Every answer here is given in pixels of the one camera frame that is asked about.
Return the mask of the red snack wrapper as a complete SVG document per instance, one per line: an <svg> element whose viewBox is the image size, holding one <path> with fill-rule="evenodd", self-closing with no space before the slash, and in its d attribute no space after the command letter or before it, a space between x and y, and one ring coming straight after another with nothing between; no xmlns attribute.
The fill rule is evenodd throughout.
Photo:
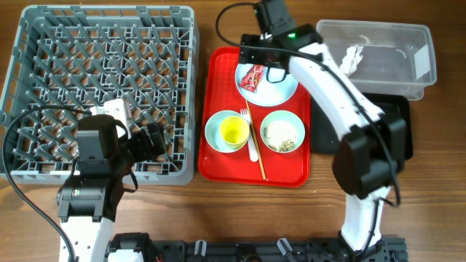
<svg viewBox="0 0 466 262"><path fill-rule="evenodd" d="M240 87L256 93L265 71L264 65L253 65L240 81Z"/></svg>

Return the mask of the light blue bowl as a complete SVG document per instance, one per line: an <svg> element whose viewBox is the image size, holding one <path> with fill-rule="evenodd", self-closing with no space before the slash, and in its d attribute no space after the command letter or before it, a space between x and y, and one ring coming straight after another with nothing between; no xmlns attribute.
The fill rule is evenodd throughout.
<svg viewBox="0 0 466 262"><path fill-rule="evenodd" d="M226 153L226 154L239 151L243 147L242 146L236 150L231 149L225 144L225 142L221 138L220 124L228 116L241 116L241 115L235 111L230 111L230 110L219 111L215 113L214 115L212 115L205 125L205 139L208 142L208 145L211 148L213 148L215 151L220 152L220 153Z"/></svg>

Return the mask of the pale green bowl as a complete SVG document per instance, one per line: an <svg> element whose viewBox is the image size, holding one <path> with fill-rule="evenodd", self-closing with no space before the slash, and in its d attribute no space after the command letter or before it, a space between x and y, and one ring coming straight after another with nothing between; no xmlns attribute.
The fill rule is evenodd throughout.
<svg viewBox="0 0 466 262"><path fill-rule="evenodd" d="M270 122L277 121L277 120L283 120L283 121L290 122L296 129L297 143L296 143L296 147L291 151L287 151L287 152L275 151L271 149L270 147L268 147L268 145L265 142L265 138L264 138L265 126L267 126ZM261 127L260 127L260 133L261 133L261 139L263 140L263 142L269 149L277 153L286 154L286 153L290 153L290 152L297 150L301 146L301 144L304 142L304 139L305 139L306 130L305 130L303 121L299 117L297 117L297 115L295 115L294 113L290 111L277 110L277 111L273 111L272 113L268 114L263 119L261 123Z"/></svg>

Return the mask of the rice and food scraps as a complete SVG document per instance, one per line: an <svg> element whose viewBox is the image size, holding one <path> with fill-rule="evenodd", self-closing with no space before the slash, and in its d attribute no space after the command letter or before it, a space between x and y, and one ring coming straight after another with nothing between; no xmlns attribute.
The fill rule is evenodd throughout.
<svg viewBox="0 0 466 262"><path fill-rule="evenodd" d="M290 122L283 120L273 121L265 126L264 138L268 147L278 152L291 151L297 143L296 129Z"/></svg>

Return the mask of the yellow plastic cup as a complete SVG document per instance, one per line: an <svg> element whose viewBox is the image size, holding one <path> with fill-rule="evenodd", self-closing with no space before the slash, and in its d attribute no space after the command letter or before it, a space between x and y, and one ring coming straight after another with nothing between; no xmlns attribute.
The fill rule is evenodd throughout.
<svg viewBox="0 0 466 262"><path fill-rule="evenodd" d="M239 149L248 140L249 125L241 116L228 116L220 124L220 135L231 149Z"/></svg>

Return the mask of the white plastic fork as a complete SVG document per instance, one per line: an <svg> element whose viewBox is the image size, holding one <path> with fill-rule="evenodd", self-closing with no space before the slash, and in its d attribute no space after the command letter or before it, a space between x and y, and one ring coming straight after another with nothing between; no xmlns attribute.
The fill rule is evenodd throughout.
<svg viewBox="0 0 466 262"><path fill-rule="evenodd" d="M247 109L241 109L240 114L242 117L245 119L245 121L248 123L249 127L249 136L248 136L248 151L249 151L249 157L252 162L257 162L258 161L258 153L256 150L256 144L254 143L254 139L252 136L252 131L251 131L251 118L250 114Z"/></svg>

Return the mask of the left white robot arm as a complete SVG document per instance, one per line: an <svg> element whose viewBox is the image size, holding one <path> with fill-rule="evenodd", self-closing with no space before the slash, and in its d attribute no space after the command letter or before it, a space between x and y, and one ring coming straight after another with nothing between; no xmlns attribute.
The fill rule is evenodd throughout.
<svg viewBox="0 0 466 262"><path fill-rule="evenodd" d="M135 177L137 162L166 152L160 123L137 132L110 115L98 114L78 122L79 174L71 174L58 192L58 216L64 236L60 261L155 261L157 249L148 234L112 235L117 206L127 188L124 176Z"/></svg>

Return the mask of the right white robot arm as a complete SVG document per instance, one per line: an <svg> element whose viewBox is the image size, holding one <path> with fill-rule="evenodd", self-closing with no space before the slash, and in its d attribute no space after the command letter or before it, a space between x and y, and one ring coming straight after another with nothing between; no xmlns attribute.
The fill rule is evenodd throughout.
<svg viewBox="0 0 466 262"><path fill-rule="evenodd" d="M375 106L345 76L323 37L310 24L297 25L284 1L252 5L260 36L241 41L241 62L285 70L310 93L339 139L333 174L346 193L340 235L347 249L361 259L380 239L382 209L396 194L397 174L405 162L406 123Z"/></svg>

